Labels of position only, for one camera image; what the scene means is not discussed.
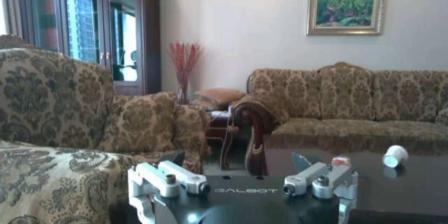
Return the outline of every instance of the landscape painting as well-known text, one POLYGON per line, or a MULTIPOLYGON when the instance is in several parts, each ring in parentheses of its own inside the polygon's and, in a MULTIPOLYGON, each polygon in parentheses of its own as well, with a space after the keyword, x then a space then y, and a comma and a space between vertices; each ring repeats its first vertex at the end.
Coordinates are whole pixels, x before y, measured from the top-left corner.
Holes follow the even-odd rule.
POLYGON ((381 33, 384 0, 310 0, 309 35, 381 33))
POLYGON ((373 0, 317 0, 317 26, 370 26, 373 0))

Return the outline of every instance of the gold frame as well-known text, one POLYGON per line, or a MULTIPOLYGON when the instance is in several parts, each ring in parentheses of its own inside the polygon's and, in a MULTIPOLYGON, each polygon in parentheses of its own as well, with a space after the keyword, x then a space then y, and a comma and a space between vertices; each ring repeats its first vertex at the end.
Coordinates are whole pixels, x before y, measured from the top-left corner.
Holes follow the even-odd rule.
POLYGON ((317 0, 309 0, 306 35, 380 35, 382 28, 384 1, 373 0, 370 26, 358 27, 317 27, 317 0))

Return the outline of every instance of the sofa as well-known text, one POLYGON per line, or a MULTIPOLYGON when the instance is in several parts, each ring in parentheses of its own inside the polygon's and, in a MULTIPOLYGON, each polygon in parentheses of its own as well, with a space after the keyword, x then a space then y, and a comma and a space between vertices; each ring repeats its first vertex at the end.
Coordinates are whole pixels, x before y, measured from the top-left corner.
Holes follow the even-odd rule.
POLYGON ((129 167, 184 153, 201 173, 206 126, 170 93, 120 96, 102 66, 1 36, 0 223, 118 223, 129 167))
POLYGON ((344 62, 317 70, 257 69, 246 92, 233 113, 253 127, 252 174, 266 173, 266 145, 346 153, 400 144, 410 154, 448 152, 448 71, 372 71, 344 62))

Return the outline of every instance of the wall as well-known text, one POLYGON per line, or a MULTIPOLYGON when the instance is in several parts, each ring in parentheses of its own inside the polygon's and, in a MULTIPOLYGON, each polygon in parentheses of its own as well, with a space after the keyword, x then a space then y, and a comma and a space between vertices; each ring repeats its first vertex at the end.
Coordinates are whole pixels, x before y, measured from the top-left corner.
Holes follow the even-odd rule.
POLYGON ((176 89, 170 41, 205 54, 190 89, 245 90, 256 68, 314 69, 346 61, 369 69, 448 70, 448 0, 386 0, 382 35, 306 36, 308 0, 161 0, 162 89, 176 89))
POLYGON ((6 34, 6 3, 0 0, 0 35, 6 34))

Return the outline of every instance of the wooden cabinet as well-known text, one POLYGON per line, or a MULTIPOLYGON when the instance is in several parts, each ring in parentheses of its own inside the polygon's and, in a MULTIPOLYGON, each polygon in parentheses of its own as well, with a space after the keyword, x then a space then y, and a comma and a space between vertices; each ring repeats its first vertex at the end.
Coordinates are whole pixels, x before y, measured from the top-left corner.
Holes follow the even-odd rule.
POLYGON ((158 0, 20 0, 25 39, 104 65, 117 92, 160 91, 158 0))

